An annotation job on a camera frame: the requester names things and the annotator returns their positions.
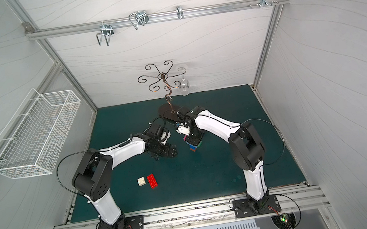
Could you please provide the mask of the red lego brick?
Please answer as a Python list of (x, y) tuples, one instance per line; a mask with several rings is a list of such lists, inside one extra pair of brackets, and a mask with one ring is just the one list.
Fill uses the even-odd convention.
[(148, 180), (148, 183), (150, 184), (150, 187), (152, 189), (154, 189), (158, 186), (158, 182), (156, 181), (156, 178), (154, 177), (154, 174), (148, 175), (147, 180)]

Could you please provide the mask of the cream square lego brick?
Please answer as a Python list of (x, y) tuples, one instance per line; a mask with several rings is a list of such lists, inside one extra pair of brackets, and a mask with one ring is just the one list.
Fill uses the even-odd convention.
[(144, 186), (146, 184), (146, 180), (144, 177), (140, 177), (137, 179), (137, 182), (138, 182), (138, 186)]

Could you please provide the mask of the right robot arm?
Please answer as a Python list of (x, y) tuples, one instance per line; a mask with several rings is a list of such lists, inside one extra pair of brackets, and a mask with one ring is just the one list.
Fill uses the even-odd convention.
[(248, 121), (240, 124), (223, 119), (201, 106), (181, 107), (176, 116), (176, 131), (184, 135), (191, 151), (200, 146), (206, 131), (229, 144), (234, 162), (244, 171), (248, 204), (259, 211), (269, 193), (263, 170), (265, 148), (255, 127)]

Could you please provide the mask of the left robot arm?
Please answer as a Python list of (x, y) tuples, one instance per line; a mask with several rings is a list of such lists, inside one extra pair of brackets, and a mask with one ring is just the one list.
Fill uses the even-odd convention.
[(174, 158), (177, 148), (167, 143), (170, 136), (165, 126), (151, 123), (145, 131), (131, 135), (122, 143), (83, 152), (72, 186), (90, 201), (106, 226), (117, 225), (123, 217), (110, 191), (113, 170), (130, 158), (146, 152), (155, 158)]

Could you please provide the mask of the bronze scroll cup stand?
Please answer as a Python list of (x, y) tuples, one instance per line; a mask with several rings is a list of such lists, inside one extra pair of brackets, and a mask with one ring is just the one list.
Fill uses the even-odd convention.
[(168, 119), (174, 122), (178, 122), (179, 116), (177, 114), (177, 111), (180, 109), (180, 107), (172, 103), (173, 99), (171, 95), (173, 94), (174, 88), (180, 88), (182, 84), (181, 84), (181, 81), (176, 80), (174, 81), (173, 85), (171, 85), (168, 82), (168, 79), (183, 76), (187, 72), (187, 69), (186, 67), (181, 66), (177, 68), (177, 73), (172, 74), (171, 70), (174, 66), (174, 62), (171, 60), (166, 60), (163, 62), (163, 65), (169, 66), (167, 71), (160, 71), (159, 68), (154, 63), (147, 64), (145, 66), (145, 70), (147, 71), (155, 70), (157, 71), (157, 74), (156, 75), (144, 75), (143, 74), (138, 77), (137, 82), (140, 84), (145, 84), (148, 82), (148, 78), (154, 79), (155, 82), (149, 84), (148, 86), (148, 89), (151, 92), (158, 92), (161, 89), (159, 84), (160, 83), (164, 84), (164, 90), (166, 91), (166, 94), (164, 96), (165, 103), (158, 108), (158, 114), (162, 118), (165, 118), (165, 119)]

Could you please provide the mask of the clear wine glass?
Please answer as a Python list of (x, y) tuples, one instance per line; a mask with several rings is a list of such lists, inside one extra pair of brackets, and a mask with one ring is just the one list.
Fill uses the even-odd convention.
[(185, 78), (185, 74), (186, 74), (186, 68), (185, 67), (179, 67), (178, 71), (181, 73), (181, 81), (180, 81), (180, 94), (182, 96), (187, 96), (190, 93), (190, 85), (189, 85), (189, 81)]

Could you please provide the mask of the metal single hook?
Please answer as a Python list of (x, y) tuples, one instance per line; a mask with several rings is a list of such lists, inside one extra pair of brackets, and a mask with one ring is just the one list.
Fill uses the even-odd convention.
[(177, 14), (178, 19), (183, 20), (184, 14), (183, 14), (182, 7), (181, 6), (176, 6), (175, 10), (176, 10), (176, 14)]

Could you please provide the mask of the metal double hook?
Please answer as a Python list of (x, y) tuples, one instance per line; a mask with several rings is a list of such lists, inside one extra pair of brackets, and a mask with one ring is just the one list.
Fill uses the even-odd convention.
[(145, 26), (150, 20), (147, 12), (142, 10), (131, 13), (128, 19), (136, 30), (138, 30), (140, 26)]
[(110, 45), (111, 36), (114, 34), (114, 29), (111, 25), (102, 22), (99, 27), (100, 32), (96, 34), (96, 38), (99, 45), (106, 43), (107, 46)]

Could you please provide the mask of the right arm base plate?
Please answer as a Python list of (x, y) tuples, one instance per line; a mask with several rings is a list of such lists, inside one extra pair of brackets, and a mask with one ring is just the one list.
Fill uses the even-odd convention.
[(233, 200), (230, 206), (238, 219), (282, 211), (279, 201), (274, 194), (266, 195), (259, 201), (251, 198)]

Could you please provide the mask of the aluminium front rail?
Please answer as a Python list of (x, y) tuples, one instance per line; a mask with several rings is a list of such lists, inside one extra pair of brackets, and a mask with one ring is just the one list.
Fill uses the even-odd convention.
[[(276, 195), (283, 212), (297, 212), (330, 207), (331, 204), (320, 186), (297, 184), (269, 190)], [(167, 207), (129, 212), (126, 217), (142, 215), (143, 229), (189, 229), (236, 221), (233, 201), (244, 199), (244, 194), (211, 198)], [(56, 226), (54, 229), (96, 229), (98, 220)]]

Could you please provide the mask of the metal bracket hook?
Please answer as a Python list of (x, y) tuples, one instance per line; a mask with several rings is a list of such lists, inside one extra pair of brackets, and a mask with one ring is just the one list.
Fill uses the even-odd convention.
[(264, 8), (264, 7), (273, 7), (278, 5), (279, 2), (277, 0), (268, 1), (268, 0), (259, 0), (255, 4), (248, 4), (249, 8)]

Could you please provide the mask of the aluminium cross rail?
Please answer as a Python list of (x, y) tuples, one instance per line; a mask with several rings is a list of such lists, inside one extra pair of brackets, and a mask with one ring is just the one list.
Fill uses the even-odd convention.
[[(195, 7), (195, 8), (184, 8), (183, 7), (182, 8), (183, 15), (184, 15), (183, 19), (253, 9), (253, 8), (249, 8), (248, 4), (255, 4), (258, 1), (259, 0), (244, 0), (244, 1), (209, 5), (209, 6), (201, 6), (201, 7)], [(283, 5), (283, 4), (289, 3), (291, 0), (277, 0), (277, 1), (279, 2), (278, 5)], [(166, 11), (166, 12), (148, 14), (148, 16), (150, 18), (148, 24), (156, 24), (156, 23), (163, 23), (163, 22), (179, 20), (175, 9)], [(79, 25), (38, 30), (31, 34), (29, 33), (26, 34), (26, 37), (29, 40), (35, 41), (35, 40), (63, 37), (63, 36), (74, 35), (74, 34), (77, 35), (81, 33), (98, 32), (100, 30), (99, 27), (102, 25), (102, 22), (104, 22), (105, 24), (111, 25), (113, 29), (115, 30), (120, 29), (120, 28), (132, 27), (132, 24), (129, 21), (128, 17), (123, 17), (123, 18), (109, 19), (109, 20), (98, 21), (98, 22), (93, 22), (93, 23), (85, 23), (85, 24), (79, 24)]]

